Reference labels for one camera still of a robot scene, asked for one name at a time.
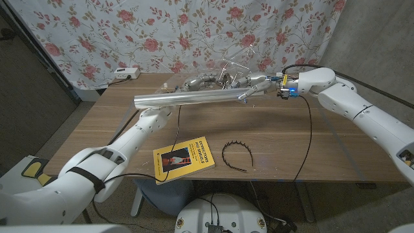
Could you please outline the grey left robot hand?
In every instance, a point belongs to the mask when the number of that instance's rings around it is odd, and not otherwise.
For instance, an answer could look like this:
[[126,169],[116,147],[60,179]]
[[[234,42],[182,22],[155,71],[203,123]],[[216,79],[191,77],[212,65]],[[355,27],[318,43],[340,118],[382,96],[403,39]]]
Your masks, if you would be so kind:
[[201,91],[204,89],[211,89],[219,80],[216,72],[205,72],[190,76],[180,87],[181,92]]

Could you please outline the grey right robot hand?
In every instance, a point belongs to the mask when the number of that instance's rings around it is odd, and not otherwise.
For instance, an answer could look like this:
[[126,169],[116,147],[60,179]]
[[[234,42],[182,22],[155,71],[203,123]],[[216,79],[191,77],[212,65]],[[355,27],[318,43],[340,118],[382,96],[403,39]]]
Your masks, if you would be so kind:
[[247,103],[249,98],[278,91],[282,87],[281,77],[262,73],[249,74],[230,84],[231,89],[245,89],[242,94],[237,96],[237,99],[244,103]]

